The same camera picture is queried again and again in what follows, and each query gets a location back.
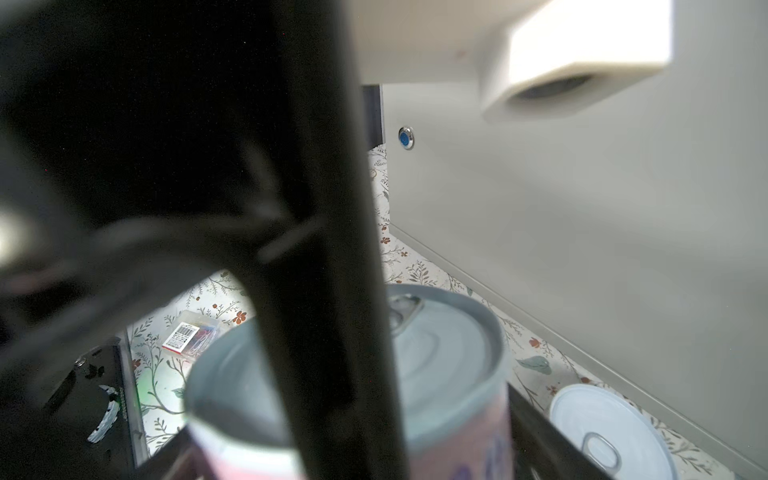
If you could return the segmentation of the pink label can back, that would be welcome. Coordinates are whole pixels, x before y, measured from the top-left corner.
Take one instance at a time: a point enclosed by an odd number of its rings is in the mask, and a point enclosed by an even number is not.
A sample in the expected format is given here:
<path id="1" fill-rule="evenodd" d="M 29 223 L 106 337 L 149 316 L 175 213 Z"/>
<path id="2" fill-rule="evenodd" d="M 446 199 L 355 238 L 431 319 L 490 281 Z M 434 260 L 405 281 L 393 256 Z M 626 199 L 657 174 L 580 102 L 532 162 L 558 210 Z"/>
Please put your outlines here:
<path id="1" fill-rule="evenodd" d="M 677 479 L 661 435 L 628 401 L 592 385 L 570 385 L 549 406 L 549 420 L 577 451 L 612 479 Z"/>

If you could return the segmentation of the pink label can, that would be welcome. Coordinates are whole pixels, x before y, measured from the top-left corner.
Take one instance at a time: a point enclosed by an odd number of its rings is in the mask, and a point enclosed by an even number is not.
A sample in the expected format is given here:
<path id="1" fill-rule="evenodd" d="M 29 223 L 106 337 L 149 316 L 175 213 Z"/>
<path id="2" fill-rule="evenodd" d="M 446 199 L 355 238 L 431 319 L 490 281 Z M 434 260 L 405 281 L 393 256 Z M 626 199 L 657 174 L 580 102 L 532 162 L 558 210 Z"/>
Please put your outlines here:
<path id="1" fill-rule="evenodd" d="M 677 479 L 661 435 L 628 401 L 592 385 L 570 385 L 549 406 L 549 420 L 577 451 L 612 479 Z"/>
<path id="2" fill-rule="evenodd" d="M 416 284 L 387 288 L 415 479 L 510 479 L 507 350 L 496 315 L 469 296 Z M 191 368 L 187 428 L 220 479 L 301 479 L 262 341 L 234 329 Z"/>

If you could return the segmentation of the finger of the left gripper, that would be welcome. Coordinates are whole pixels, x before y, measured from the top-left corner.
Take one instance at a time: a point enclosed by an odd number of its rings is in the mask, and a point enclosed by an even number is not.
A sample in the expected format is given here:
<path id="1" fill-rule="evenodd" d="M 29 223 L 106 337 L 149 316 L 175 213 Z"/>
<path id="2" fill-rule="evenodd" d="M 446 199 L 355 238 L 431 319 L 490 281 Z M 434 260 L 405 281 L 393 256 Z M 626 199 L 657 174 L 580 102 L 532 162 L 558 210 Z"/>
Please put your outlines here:
<path id="1" fill-rule="evenodd" d="M 210 274 L 312 479 L 408 458 L 340 1 L 1 5 L 1 475 L 118 479 L 49 383 Z"/>

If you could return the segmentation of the pink label can front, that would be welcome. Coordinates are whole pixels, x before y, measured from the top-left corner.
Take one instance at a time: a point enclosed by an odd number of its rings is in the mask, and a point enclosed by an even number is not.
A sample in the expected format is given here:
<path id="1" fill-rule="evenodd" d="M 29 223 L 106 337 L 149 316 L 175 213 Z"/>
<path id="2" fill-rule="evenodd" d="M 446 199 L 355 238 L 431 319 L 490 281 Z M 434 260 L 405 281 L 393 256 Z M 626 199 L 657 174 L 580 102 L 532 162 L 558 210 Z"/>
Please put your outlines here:
<path id="1" fill-rule="evenodd" d="M 507 350 L 496 315 L 469 296 L 416 284 L 387 288 L 415 479 L 510 479 Z M 220 479 L 301 479 L 262 341 L 234 329 L 191 368 L 187 428 Z"/>

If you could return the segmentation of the small clear plastic box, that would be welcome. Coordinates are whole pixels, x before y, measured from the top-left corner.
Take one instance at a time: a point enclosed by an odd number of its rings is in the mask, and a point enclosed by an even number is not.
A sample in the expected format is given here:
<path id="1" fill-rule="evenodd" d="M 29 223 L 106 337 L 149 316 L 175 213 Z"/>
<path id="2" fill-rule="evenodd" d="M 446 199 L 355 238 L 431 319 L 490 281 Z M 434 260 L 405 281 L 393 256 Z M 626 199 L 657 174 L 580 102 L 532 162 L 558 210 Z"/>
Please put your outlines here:
<path id="1" fill-rule="evenodd" d="M 216 319 L 192 311 L 182 311 L 161 336 L 161 348 L 194 362 L 220 333 L 221 325 Z"/>

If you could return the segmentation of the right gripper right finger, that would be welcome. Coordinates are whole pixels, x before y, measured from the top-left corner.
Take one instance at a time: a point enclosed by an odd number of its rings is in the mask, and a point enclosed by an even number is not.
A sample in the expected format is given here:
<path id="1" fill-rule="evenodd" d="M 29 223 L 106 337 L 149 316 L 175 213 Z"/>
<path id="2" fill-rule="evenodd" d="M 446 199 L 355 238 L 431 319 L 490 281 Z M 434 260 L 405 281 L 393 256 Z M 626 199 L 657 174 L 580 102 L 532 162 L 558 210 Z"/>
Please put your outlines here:
<path id="1" fill-rule="evenodd" d="M 609 479 L 511 384 L 507 389 L 514 479 Z"/>

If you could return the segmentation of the grey metal cabinet box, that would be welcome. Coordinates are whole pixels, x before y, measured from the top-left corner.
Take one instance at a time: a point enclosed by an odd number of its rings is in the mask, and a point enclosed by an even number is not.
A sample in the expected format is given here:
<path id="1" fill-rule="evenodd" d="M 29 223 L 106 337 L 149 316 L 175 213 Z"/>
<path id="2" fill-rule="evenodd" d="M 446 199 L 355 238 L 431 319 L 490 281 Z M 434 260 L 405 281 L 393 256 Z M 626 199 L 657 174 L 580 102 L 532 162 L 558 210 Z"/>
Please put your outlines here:
<path id="1" fill-rule="evenodd" d="M 348 1 L 394 234 L 748 479 L 767 475 L 767 5 L 670 1 L 673 58 L 488 122 L 488 40 L 548 1 Z"/>

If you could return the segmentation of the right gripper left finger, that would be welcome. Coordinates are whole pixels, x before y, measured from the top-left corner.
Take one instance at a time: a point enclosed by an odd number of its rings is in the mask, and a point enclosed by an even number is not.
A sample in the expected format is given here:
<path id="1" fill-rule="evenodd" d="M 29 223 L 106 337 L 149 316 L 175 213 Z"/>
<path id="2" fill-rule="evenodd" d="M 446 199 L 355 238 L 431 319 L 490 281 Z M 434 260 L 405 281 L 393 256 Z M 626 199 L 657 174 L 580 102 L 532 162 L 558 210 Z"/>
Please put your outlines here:
<path id="1" fill-rule="evenodd" d="M 194 480 L 204 478 L 197 445 L 186 428 L 181 429 L 153 456 L 137 467 L 132 479 Z"/>

